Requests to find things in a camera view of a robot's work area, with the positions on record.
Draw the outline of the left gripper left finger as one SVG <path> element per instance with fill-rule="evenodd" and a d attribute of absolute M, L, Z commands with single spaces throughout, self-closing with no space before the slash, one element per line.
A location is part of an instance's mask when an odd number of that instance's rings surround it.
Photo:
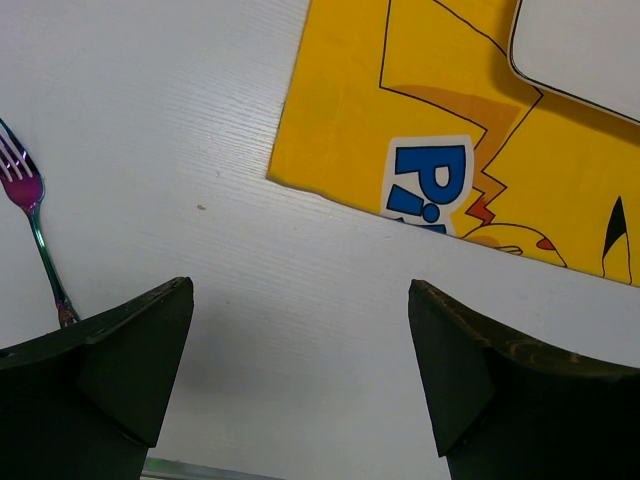
<path fill-rule="evenodd" d="M 174 278 L 1 351 L 4 479 L 137 479 L 157 445 L 194 310 Z"/>

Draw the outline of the white rectangular ceramic plate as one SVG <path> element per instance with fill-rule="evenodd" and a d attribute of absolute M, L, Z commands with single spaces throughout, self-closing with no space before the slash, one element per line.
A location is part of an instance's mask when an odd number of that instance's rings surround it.
<path fill-rule="evenodd" d="M 508 58 L 534 86 L 639 122 L 639 3 L 517 3 Z"/>

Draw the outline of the yellow Pikachu cloth placemat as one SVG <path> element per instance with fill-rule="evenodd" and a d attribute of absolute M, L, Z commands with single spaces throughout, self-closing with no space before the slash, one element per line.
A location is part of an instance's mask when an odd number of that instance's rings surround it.
<path fill-rule="evenodd" d="M 639 282 L 639 128 L 515 75 L 514 1 L 314 1 L 267 175 Z"/>

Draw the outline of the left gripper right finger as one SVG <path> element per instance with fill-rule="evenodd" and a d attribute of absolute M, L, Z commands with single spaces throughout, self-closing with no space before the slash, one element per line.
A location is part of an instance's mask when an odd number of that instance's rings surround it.
<path fill-rule="evenodd" d="M 454 479 L 635 479 L 639 372 L 542 342 L 415 280 L 408 318 Z"/>

